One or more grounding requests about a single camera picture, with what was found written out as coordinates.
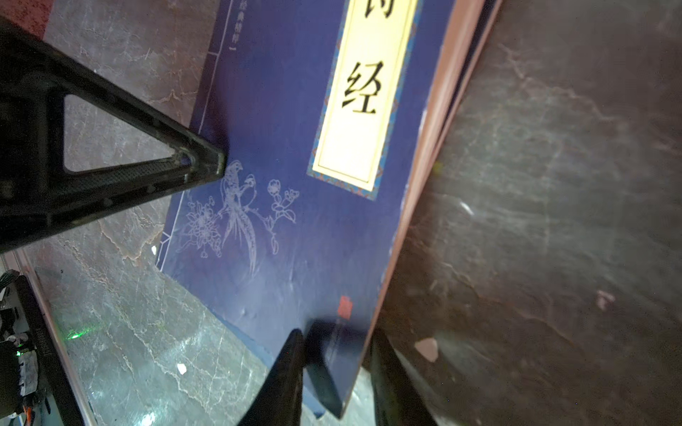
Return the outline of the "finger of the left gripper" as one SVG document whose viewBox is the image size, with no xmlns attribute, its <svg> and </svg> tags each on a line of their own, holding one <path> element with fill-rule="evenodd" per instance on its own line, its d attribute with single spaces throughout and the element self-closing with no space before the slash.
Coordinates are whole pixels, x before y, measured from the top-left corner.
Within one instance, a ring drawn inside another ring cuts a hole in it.
<svg viewBox="0 0 682 426">
<path fill-rule="evenodd" d="M 75 96 L 172 149 L 172 156 L 69 170 L 65 99 Z M 34 37 L 1 22 L 1 249 L 221 179 L 227 152 Z"/>
</svg>

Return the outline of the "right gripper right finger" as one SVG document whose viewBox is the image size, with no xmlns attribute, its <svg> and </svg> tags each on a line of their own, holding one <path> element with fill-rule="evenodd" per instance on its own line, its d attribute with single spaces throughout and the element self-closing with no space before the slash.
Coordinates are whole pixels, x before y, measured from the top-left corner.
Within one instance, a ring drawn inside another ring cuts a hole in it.
<svg viewBox="0 0 682 426">
<path fill-rule="evenodd" d="M 376 328 L 371 338 L 369 373 L 376 425 L 436 426 L 385 333 Z"/>
</svg>

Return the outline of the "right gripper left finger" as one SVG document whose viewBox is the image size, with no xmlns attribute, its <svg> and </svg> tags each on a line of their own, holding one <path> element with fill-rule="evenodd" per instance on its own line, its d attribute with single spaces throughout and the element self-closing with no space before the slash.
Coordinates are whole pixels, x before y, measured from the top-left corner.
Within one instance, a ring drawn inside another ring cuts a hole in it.
<svg viewBox="0 0 682 426">
<path fill-rule="evenodd" d="M 239 426 L 299 426 L 302 413 L 305 340 L 292 330 Z"/>
</svg>

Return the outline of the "purple book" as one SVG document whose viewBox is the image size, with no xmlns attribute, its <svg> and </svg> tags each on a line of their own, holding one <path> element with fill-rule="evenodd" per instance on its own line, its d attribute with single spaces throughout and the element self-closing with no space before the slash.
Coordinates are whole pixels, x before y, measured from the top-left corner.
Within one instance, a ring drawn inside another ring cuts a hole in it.
<svg viewBox="0 0 682 426">
<path fill-rule="evenodd" d="M 310 334 L 342 416 L 497 1 L 223 1 L 190 127 L 225 174 L 174 195 L 156 265 L 266 364 Z"/>
</svg>

